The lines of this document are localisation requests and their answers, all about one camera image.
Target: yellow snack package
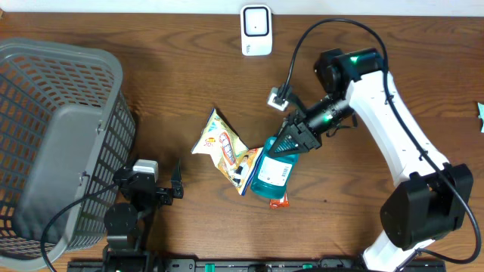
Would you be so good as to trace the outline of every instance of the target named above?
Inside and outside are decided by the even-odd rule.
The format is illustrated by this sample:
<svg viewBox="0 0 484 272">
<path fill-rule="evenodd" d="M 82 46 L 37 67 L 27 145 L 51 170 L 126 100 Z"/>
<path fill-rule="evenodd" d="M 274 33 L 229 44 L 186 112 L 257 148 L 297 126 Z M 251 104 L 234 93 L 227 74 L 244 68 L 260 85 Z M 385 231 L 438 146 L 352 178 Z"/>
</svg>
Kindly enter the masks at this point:
<svg viewBox="0 0 484 272">
<path fill-rule="evenodd" d="M 191 153 L 209 154 L 213 165 L 243 196 L 254 176 L 262 148 L 249 150 L 213 109 Z"/>
</svg>

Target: plastic basket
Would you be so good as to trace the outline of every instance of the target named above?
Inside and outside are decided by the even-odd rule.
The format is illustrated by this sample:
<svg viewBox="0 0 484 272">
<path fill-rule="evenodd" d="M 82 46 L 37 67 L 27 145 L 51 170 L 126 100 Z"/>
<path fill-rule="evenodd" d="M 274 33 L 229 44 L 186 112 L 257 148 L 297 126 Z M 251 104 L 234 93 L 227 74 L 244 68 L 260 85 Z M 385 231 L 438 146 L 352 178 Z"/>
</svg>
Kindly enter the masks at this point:
<svg viewBox="0 0 484 272">
<path fill-rule="evenodd" d="M 135 123 L 106 51 L 9 39 L 0 43 L 0 265 L 45 266 L 40 236 L 64 206 L 112 184 Z M 48 233 L 53 261 L 93 246 L 116 190 L 76 206 Z"/>
</svg>

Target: basket bottom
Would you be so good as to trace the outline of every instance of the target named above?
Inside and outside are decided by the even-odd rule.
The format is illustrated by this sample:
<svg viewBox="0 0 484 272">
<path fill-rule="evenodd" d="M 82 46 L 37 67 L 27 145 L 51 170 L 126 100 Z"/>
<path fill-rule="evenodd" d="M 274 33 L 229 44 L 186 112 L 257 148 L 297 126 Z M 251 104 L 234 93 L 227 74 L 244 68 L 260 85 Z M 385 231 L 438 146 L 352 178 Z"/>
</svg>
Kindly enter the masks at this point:
<svg viewBox="0 0 484 272">
<path fill-rule="evenodd" d="M 101 108 L 80 105 L 67 105 L 54 113 L 14 212 L 12 227 L 18 236 L 40 241 L 51 218 L 75 200 L 101 114 Z M 61 239 L 68 214 L 51 227 L 48 243 Z"/>
</svg>

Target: red packet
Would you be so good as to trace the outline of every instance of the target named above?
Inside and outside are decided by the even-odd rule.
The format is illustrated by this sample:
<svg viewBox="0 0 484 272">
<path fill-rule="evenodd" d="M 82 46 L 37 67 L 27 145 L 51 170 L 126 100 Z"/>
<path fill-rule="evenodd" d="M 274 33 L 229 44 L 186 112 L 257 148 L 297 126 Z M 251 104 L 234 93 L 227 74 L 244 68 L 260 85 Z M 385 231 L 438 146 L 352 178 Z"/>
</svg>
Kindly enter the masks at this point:
<svg viewBox="0 0 484 272">
<path fill-rule="evenodd" d="M 287 193 L 285 193 L 281 199 L 271 199 L 269 206 L 271 207 L 271 209 L 289 207 L 289 200 L 287 199 Z"/>
</svg>

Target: white wall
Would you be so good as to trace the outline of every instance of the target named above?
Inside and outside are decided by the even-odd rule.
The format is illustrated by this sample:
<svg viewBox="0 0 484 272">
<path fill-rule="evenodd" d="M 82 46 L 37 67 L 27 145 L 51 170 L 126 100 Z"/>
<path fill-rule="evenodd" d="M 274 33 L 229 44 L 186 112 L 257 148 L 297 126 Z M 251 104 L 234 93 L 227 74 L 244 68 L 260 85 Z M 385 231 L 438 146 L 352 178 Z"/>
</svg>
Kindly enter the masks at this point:
<svg viewBox="0 0 484 272">
<path fill-rule="evenodd" d="M 0 0 L 4 11 L 238 14 L 245 4 L 274 14 L 484 16 L 484 0 Z"/>
</svg>

